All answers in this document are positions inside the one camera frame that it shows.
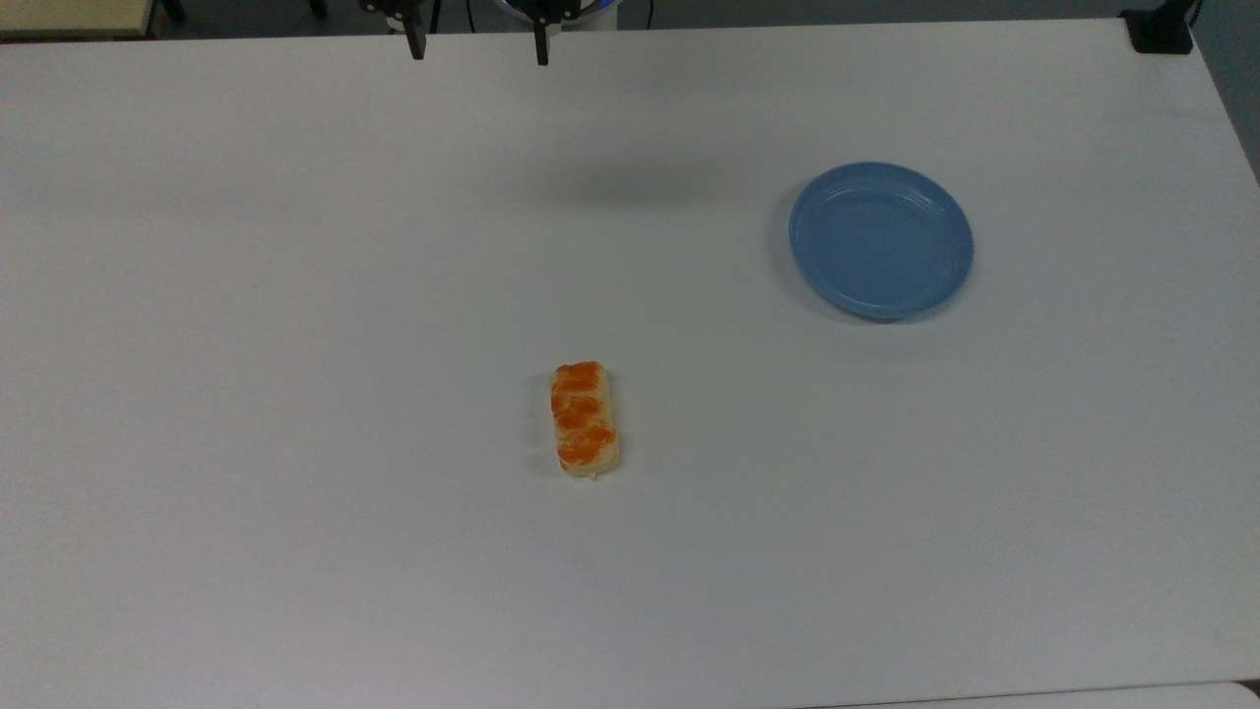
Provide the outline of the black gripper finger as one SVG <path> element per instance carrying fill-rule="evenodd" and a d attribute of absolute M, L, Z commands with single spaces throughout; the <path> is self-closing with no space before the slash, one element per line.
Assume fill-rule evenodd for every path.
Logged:
<path fill-rule="evenodd" d="M 428 31 L 440 19 L 440 1 L 363 0 L 359 9 L 383 16 L 391 34 L 403 35 L 413 60 L 425 58 Z"/>
<path fill-rule="evenodd" d="M 582 3 L 577 0 L 513 1 L 512 8 L 530 21 L 536 40 L 536 62 L 549 64 L 549 42 L 563 31 L 564 24 L 580 19 Z"/>

